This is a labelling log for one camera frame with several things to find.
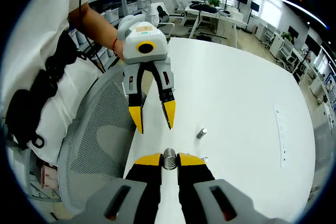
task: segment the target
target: white t-shirt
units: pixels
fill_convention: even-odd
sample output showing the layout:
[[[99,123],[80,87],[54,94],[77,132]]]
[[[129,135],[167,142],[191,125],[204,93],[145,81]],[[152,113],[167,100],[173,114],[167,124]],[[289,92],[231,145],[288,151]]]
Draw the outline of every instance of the white t-shirt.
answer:
[[[79,0],[30,1],[16,24],[4,52],[0,107],[3,118],[14,93],[18,89],[29,90],[39,70],[45,69],[45,62],[55,53],[61,33],[69,27],[68,14],[78,7]],[[47,107],[48,114],[57,110],[58,115],[52,115],[53,118],[50,119],[42,114],[41,121],[43,118],[51,122],[61,120],[63,128],[66,126],[67,129],[76,116],[83,96],[100,75],[100,71],[89,60],[77,58],[75,63],[67,65],[64,76],[58,82],[57,94],[50,98],[44,107],[44,109]],[[61,139],[66,134],[66,129],[65,132],[60,132]]]

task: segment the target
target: small metal cylinder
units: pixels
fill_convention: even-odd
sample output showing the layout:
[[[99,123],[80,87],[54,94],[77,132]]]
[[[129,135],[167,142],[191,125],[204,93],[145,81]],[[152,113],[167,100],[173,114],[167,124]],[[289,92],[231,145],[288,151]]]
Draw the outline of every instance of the small metal cylinder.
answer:
[[[176,154],[174,149],[167,148],[163,153],[163,168],[173,170],[176,168]]]
[[[201,129],[200,132],[196,135],[197,139],[201,139],[206,134],[206,132],[206,128]]]

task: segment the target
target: metal spring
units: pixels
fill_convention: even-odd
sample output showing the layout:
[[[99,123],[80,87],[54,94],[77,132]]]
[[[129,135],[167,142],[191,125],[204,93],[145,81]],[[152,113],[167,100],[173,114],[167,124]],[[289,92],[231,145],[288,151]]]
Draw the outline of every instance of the metal spring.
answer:
[[[163,153],[163,168],[173,170],[176,168],[176,154],[174,149],[167,148]]]

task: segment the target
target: potted plant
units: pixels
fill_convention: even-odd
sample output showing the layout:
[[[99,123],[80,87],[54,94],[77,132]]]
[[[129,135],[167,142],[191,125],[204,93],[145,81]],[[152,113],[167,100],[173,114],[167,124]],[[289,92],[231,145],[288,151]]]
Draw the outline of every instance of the potted plant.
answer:
[[[286,38],[286,39],[288,39],[290,42],[293,40],[293,39],[292,39],[292,36],[291,36],[289,33],[282,33],[281,36],[282,36],[283,39]]]
[[[208,5],[210,7],[219,7],[220,3],[221,3],[220,0],[208,0]]]

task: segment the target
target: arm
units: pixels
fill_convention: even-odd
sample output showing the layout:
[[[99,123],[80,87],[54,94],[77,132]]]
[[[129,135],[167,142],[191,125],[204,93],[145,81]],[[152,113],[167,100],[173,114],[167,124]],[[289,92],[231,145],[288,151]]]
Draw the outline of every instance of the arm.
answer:
[[[98,42],[104,47],[113,50],[113,42],[117,38],[117,30],[99,13],[92,10],[88,3],[81,7],[82,26],[80,24],[79,8],[69,13],[69,20],[74,27],[81,33],[87,35],[90,39]],[[114,47],[118,57],[123,60],[122,55],[123,42],[117,40]]]

